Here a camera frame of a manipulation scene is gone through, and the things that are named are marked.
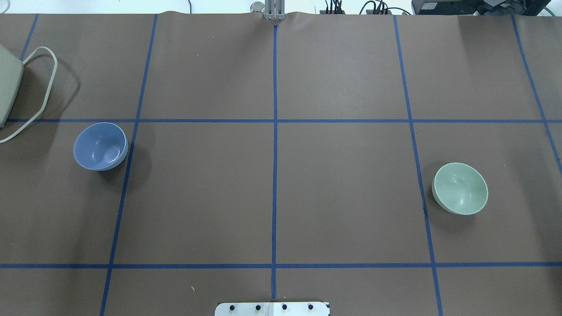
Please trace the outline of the blue bowl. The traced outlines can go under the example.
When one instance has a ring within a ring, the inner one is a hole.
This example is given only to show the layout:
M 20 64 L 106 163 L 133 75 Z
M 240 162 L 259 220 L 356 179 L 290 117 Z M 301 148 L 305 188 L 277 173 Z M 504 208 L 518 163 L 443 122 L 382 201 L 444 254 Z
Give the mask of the blue bowl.
M 73 156 L 82 168 L 102 172 L 121 164 L 128 149 L 128 138 L 120 126 L 99 122 L 88 126 L 77 136 Z

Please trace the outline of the green bowl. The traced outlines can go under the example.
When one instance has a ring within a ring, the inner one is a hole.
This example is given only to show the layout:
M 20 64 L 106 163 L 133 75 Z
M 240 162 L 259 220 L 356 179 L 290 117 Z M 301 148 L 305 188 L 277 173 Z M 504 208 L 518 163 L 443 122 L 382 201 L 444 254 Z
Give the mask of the green bowl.
M 432 194 L 444 210 L 458 215 L 474 215 L 486 206 L 489 189 L 475 168 L 452 162 L 443 165 L 435 173 Z

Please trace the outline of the metal base plate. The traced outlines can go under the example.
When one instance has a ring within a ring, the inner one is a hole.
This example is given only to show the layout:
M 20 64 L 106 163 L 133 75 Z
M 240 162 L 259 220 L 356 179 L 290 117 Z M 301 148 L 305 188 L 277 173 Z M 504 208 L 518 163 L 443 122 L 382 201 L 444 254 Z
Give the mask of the metal base plate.
M 225 302 L 215 316 L 329 316 L 328 302 Z

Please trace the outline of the cream toaster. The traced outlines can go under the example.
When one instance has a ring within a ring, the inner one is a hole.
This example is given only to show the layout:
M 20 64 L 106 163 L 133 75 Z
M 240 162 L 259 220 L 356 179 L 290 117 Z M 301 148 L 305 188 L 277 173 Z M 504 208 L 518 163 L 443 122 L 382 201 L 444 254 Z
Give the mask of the cream toaster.
M 23 62 L 10 50 L 0 46 L 0 127 L 3 128 L 13 108 L 22 76 Z

